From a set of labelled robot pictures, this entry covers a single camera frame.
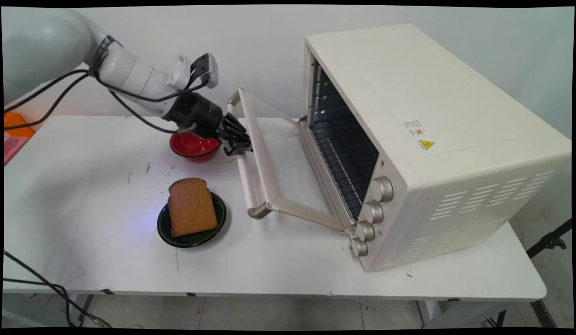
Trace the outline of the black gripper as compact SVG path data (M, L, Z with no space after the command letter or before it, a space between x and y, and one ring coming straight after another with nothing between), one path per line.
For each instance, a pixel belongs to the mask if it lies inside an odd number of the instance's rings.
M224 153L227 156L241 155L252 151L252 143L247 129L232 113L223 115L222 108L198 93L185 93L176 98L170 110L163 116L179 129L196 124L193 134L201 138L223 139Z

